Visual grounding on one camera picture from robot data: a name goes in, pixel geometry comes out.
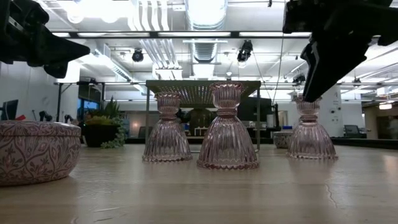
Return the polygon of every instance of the ribbed glass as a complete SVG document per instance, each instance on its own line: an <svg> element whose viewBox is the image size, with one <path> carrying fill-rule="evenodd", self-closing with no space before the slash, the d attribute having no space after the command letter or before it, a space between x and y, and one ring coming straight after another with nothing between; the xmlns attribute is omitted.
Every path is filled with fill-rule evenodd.
<svg viewBox="0 0 398 224"><path fill-rule="evenodd" d="M161 92L155 95L160 120L153 128L146 145L143 161L167 162L192 159L187 137L176 121L180 94Z"/></svg>
<svg viewBox="0 0 398 224"><path fill-rule="evenodd" d="M287 152L289 157L302 159L337 159L335 147L322 125L318 124L319 102L309 103L302 96L295 99L297 111L301 115L298 126L293 131Z"/></svg>
<svg viewBox="0 0 398 224"><path fill-rule="evenodd" d="M242 84L218 82L210 85L218 117L210 125L197 164L208 169L254 169L259 163L245 126L236 117Z"/></svg>

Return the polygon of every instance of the glass vase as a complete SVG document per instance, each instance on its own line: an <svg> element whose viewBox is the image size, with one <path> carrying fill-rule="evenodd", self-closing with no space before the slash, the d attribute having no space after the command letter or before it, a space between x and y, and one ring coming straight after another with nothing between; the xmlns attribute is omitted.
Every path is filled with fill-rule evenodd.
<svg viewBox="0 0 398 224"><path fill-rule="evenodd" d="M289 157L302 159L337 159L335 147L322 125L318 124L319 102L303 100L302 96L295 99L297 111L301 115L298 126L293 131L287 152Z"/></svg>
<svg viewBox="0 0 398 224"><path fill-rule="evenodd" d="M210 124L197 164L208 169L254 169L259 163L245 126L236 117L242 84L218 82L210 85L217 118Z"/></svg>
<svg viewBox="0 0 398 224"><path fill-rule="evenodd" d="M160 120L149 136L142 160L172 162L192 159L187 137L175 115L180 107L180 94L161 92L155 98Z"/></svg>

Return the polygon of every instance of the ceiling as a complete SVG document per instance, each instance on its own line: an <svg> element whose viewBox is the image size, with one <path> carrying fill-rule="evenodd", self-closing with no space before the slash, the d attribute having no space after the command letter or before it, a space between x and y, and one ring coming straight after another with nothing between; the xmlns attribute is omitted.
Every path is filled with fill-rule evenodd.
<svg viewBox="0 0 398 224"><path fill-rule="evenodd" d="M41 3L43 8L49 13L50 22L47 24L47 27L53 32L132 31L128 26L128 20L132 16L133 10L130 0L111 1L106 7L100 6L101 2L106 0L98 1L96 10L87 10L85 12L86 17L77 24L68 20L67 11L74 4L73 1L36 1ZM229 0L224 30L280 32L283 24L285 4L281 0L273 0L273 2L272 7L267 7L267 1ZM148 3L148 18L151 25L151 1L149 0ZM183 0L167 1L170 30L188 30L185 18L185 6L183 4ZM111 14L118 19L116 22L109 24L101 19L101 15L103 14ZM234 80L264 80L267 82L277 82L279 80L280 82L291 82L295 75L300 72L305 73L307 70L307 64L299 57L302 49L308 43L306 39L252 39L254 47L253 54L244 68L239 68L236 61L236 52L242 46L244 39L226 40L228 41L227 43L218 44L217 56L214 61L216 65L212 79L225 79L227 77L226 73L231 72ZM129 72L134 81L144 82L148 79L154 79L152 74L153 63L145 50L143 51L144 60L142 62L133 62L131 59L134 49L142 48L139 39L90 39L75 41L89 45L91 48L93 45L96 48L101 48L106 44L111 49L111 58L120 64L125 71ZM190 53L190 46L184 44L183 39L174 39L173 44L177 60L182 68L182 77L186 79L195 78L192 72L193 60ZM396 63L395 58L398 58L397 49L397 42L388 47L370 46L366 54L368 60L347 74L341 82L352 82L355 76L374 72ZM78 62L81 64L82 77L93 77L99 81L106 82L113 82L115 80L123 81L120 78L115 79L115 74L112 70L93 55L87 55L79 59ZM302 65L300 69L291 73L299 65ZM389 71L363 80L363 82L382 82L385 79L391 80L395 76L398 78L398 73ZM376 87L369 86L363 88L361 91L357 91L357 93L366 93L367 90L372 91L375 89Z"/></svg>

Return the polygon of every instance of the floral pattern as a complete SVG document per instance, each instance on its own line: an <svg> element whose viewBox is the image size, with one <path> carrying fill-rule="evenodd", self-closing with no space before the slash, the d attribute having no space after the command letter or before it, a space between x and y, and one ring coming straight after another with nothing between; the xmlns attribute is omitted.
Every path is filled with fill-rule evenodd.
<svg viewBox="0 0 398 224"><path fill-rule="evenodd" d="M80 154L80 128L62 123L0 122L0 186L64 178Z"/></svg>
<svg viewBox="0 0 398 224"><path fill-rule="evenodd" d="M278 149L288 149L293 131L274 132L274 144Z"/></svg>

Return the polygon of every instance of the ceiling duct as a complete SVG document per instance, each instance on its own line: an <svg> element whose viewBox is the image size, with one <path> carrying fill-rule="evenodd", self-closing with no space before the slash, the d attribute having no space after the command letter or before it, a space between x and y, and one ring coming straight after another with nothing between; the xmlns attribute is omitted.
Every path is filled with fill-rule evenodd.
<svg viewBox="0 0 398 224"><path fill-rule="evenodd" d="M221 30L224 27L228 0L185 0L190 30ZM199 63L210 63L217 53L217 44L192 44L192 54Z"/></svg>

